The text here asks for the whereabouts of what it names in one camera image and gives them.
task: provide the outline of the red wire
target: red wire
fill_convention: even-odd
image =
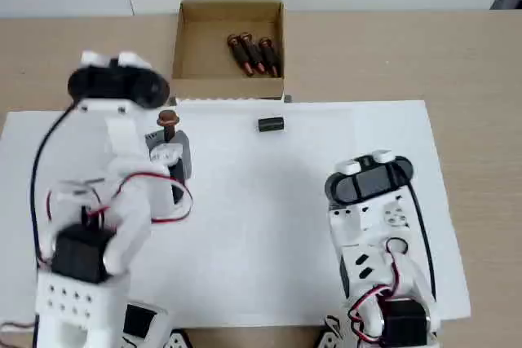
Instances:
[[[391,237],[391,238],[388,238],[387,241],[386,241],[385,248],[386,248],[386,251],[390,254],[391,259],[392,259],[391,268],[393,270],[393,276],[394,276],[393,286],[391,287],[391,289],[387,285],[385,285],[385,284],[380,284],[380,285],[377,285],[377,286],[373,287],[372,289],[367,291],[362,297],[357,299],[357,301],[353,304],[353,306],[348,311],[348,318],[351,320],[350,327],[351,327],[353,333],[356,334],[359,337],[360,341],[364,341],[364,342],[368,342],[368,343],[376,343],[376,342],[378,342],[380,340],[380,337],[371,337],[371,336],[367,336],[366,334],[363,333],[365,324],[362,321],[362,318],[359,316],[359,313],[357,312],[357,309],[369,297],[372,297],[375,294],[382,294],[382,295],[384,295],[384,293],[387,293],[386,291],[381,291],[381,289],[388,288],[389,289],[389,293],[387,293],[386,297],[393,297],[396,294],[396,291],[397,291],[397,289],[399,287],[399,282],[400,282],[399,269],[397,267],[396,260],[393,257],[392,250],[390,249],[390,242],[392,242],[392,240],[400,240],[400,241],[402,241],[405,244],[405,251],[403,252],[403,254],[407,254],[408,253],[408,242],[406,242],[406,240],[404,240],[403,238],[399,238],[399,237]],[[361,330],[360,331],[356,330],[356,328],[355,328],[356,324],[359,324],[361,326]]]
[[[98,194],[98,192],[92,187],[91,189],[91,192],[95,195],[96,197],[96,200],[98,201],[99,204],[101,204],[101,199],[100,199],[100,195]],[[52,195],[52,191],[49,191],[47,193],[47,197],[46,197],[46,211],[47,211],[47,219],[49,220],[49,222],[52,222],[52,214],[51,214],[51,195]],[[103,213],[108,209],[108,207],[103,207],[101,209],[98,210],[98,214],[102,214],[102,219],[104,219],[104,216],[103,216]]]
[[[133,179],[134,177],[152,177],[152,178],[161,178],[161,179],[168,179],[170,181],[174,181],[175,183],[178,183],[179,185],[183,186],[185,189],[187,189],[187,193],[190,195],[190,198],[192,199],[192,193],[188,190],[187,187],[185,187],[181,181],[179,181],[177,178],[173,178],[169,175],[164,175],[164,174],[159,174],[159,173],[151,173],[151,172],[148,172],[148,171],[137,171],[135,173],[132,173],[132,174],[129,174],[127,175],[121,182],[120,182],[120,185],[118,186],[116,192],[114,192],[114,195],[113,195],[113,199],[115,197],[117,197],[120,193],[122,193],[122,190],[123,190],[123,185],[125,185],[126,183],[128,183],[131,179]],[[97,215],[101,212],[105,212],[107,211],[107,209],[109,209],[110,207],[108,205],[106,205],[105,207],[102,207],[100,209],[96,209],[94,211],[91,211],[89,213],[89,216],[92,216],[92,215]],[[190,214],[190,210],[183,216],[179,217],[179,218],[165,218],[165,219],[162,219],[162,218],[152,218],[151,219],[151,222],[153,224],[162,224],[162,223],[174,223],[174,222],[179,222],[179,221],[182,221],[184,220],[188,215]]]

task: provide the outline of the white paper sheet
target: white paper sheet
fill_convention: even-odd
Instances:
[[[132,298],[173,310],[180,327],[319,324],[343,300],[324,182],[336,162],[390,148],[416,169],[442,318],[470,314],[423,102],[183,101],[178,112],[191,142],[195,206],[187,221],[153,228],[132,265]],[[9,113],[0,139],[0,319],[33,317],[29,174],[57,115]],[[155,130],[156,115],[142,126]],[[257,119],[275,115],[285,117],[285,131],[258,133]],[[56,180],[100,169],[103,126],[73,116],[60,127],[42,158],[40,201]]]

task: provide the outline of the mounting hole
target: mounting hole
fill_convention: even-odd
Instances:
[[[365,269],[363,269],[361,271],[361,273],[359,274],[359,279],[366,279],[370,273],[372,273],[373,269],[370,268],[370,267],[366,267]]]
[[[368,254],[362,254],[357,260],[356,265],[361,265],[364,261],[368,259]]]

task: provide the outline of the black cable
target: black cable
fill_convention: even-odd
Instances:
[[[123,341],[126,342],[127,344],[131,344],[134,348],[138,348],[138,346],[137,346],[134,342],[132,342],[131,340],[129,340],[127,337],[122,336],[122,339],[123,339]]]
[[[40,164],[40,158],[42,158],[43,148],[46,146],[47,141],[53,134],[53,132],[58,128],[58,126],[65,120],[65,118],[77,107],[79,100],[73,101],[72,104],[69,105],[67,109],[58,117],[55,122],[52,124],[51,128],[47,131],[45,136],[43,137],[40,145],[38,146],[38,150],[36,151],[36,156],[34,157],[33,162],[33,170],[31,172],[31,180],[29,183],[29,208],[31,211],[31,223],[33,225],[33,242],[34,242],[34,252],[37,260],[37,270],[38,270],[38,262],[43,262],[42,254],[40,252],[40,239],[38,238],[38,220],[36,216],[36,202],[35,202],[35,193],[36,193],[36,175],[38,172],[38,165]]]
[[[394,166],[398,169],[400,176],[406,181],[406,187],[408,188],[409,194],[411,195],[411,198],[414,201],[415,211],[417,212],[418,217],[418,225],[421,227],[422,240],[424,241],[424,248],[426,249],[427,265],[430,270],[431,294],[433,295],[433,298],[436,300],[437,296],[435,284],[435,268],[433,267],[433,258],[431,256],[430,243],[427,238],[426,226],[424,225],[424,219],[422,218],[422,211],[418,203],[417,193],[415,193],[415,189],[402,167],[400,167],[400,165],[397,163],[395,163]]]

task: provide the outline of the wire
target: wire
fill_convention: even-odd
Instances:
[[[24,324],[21,322],[14,322],[14,321],[6,321],[0,324],[0,333],[4,328],[16,328],[16,329],[31,329],[34,328],[34,323],[28,323]],[[22,346],[17,346],[15,344],[9,344],[5,342],[3,339],[0,338],[0,346],[3,348],[24,348]]]
[[[126,342],[127,344],[132,345],[134,348],[138,348],[138,346],[137,346],[134,342],[132,342],[131,340],[129,340],[127,337],[122,336],[122,339],[123,339],[124,342]]]
[[[65,120],[65,118],[77,107],[79,100],[73,101],[67,109],[55,120],[55,122],[51,125],[49,130],[44,135],[38,149],[36,151],[36,156],[34,157],[33,169],[31,171],[31,179],[29,182],[29,208],[31,213],[31,224],[33,225],[33,242],[34,242],[34,252],[37,261],[37,269],[38,262],[45,262],[42,258],[42,253],[40,251],[40,239],[38,237],[38,219],[36,215],[36,177],[38,173],[38,166],[40,164],[40,159],[42,158],[43,148],[46,146],[47,142],[51,135],[55,132],[58,126]]]
[[[73,183],[74,186],[79,186],[79,187],[84,187],[86,188],[86,190],[88,192],[91,192],[94,197],[96,198],[96,201],[98,202],[98,207],[100,207],[102,204],[101,204],[101,199],[100,199],[100,194],[96,191],[96,189],[94,187],[92,187],[91,185],[89,185],[87,182],[84,182],[84,183]],[[52,221],[52,214],[51,214],[51,196],[52,196],[52,190],[50,190],[48,193],[47,193],[47,197],[46,197],[46,212],[47,212],[47,220],[49,222]],[[105,213],[104,211],[101,211],[100,212],[100,226],[103,228],[105,226]]]
[[[364,293],[359,299],[355,301],[355,303],[350,307],[350,310],[348,311],[348,318],[351,320],[350,328],[352,332],[359,337],[359,340],[357,342],[357,345],[361,345],[361,341],[368,342],[368,343],[375,343],[379,342],[381,337],[373,337],[369,336],[364,333],[364,322],[363,319],[359,316],[358,310],[362,306],[364,302],[366,302],[368,299],[374,296],[383,296],[383,297],[394,297],[396,294],[396,291],[399,287],[400,283],[400,273],[399,269],[396,265],[396,260],[393,256],[392,249],[390,247],[390,243],[393,240],[398,240],[402,242],[405,246],[403,250],[403,254],[407,254],[409,250],[409,244],[404,238],[400,238],[397,236],[390,237],[386,240],[385,248],[386,251],[391,255],[391,268],[393,271],[393,285],[389,287],[385,284],[380,284],[372,289],[368,290],[366,293]]]
[[[400,167],[400,165],[397,163],[394,164],[394,167],[396,167],[396,169],[398,169],[400,176],[406,181],[406,187],[408,188],[408,192],[411,195],[412,200],[414,201],[415,212],[417,213],[417,217],[418,217],[418,225],[421,227],[422,241],[424,242],[424,249],[426,249],[427,265],[430,270],[431,294],[433,295],[433,298],[435,300],[437,300],[435,268],[433,266],[433,257],[431,255],[430,242],[427,238],[426,226],[424,224],[424,219],[422,218],[422,211],[421,211],[421,207],[418,203],[417,193],[415,193],[415,189],[414,189],[413,185],[411,184],[411,181],[409,180],[408,176],[406,175],[404,169],[402,167]]]
[[[133,178],[137,178],[137,177],[159,178],[159,179],[164,179],[166,181],[170,181],[170,183],[173,187],[177,187],[184,194],[188,195],[188,198],[190,201],[190,207],[188,208],[188,212],[185,215],[183,215],[179,218],[152,218],[151,222],[153,224],[179,222],[181,220],[184,220],[190,214],[192,207],[194,205],[192,194],[178,179],[172,178],[172,177],[170,177],[168,175],[164,175],[164,174],[153,173],[153,172],[148,172],[148,171],[138,171],[138,172],[127,175],[120,182],[117,190],[114,192],[113,196],[111,197],[111,201],[108,204],[102,205],[98,209],[90,211],[88,215],[91,216],[91,215],[96,215],[96,214],[99,214],[102,212],[106,212],[109,208],[111,208],[111,204],[114,202],[114,200],[116,200],[116,198],[118,198],[119,195],[122,193],[122,190],[123,190],[123,187],[125,186],[125,184],[128,183],[129,181],[131,181]]]

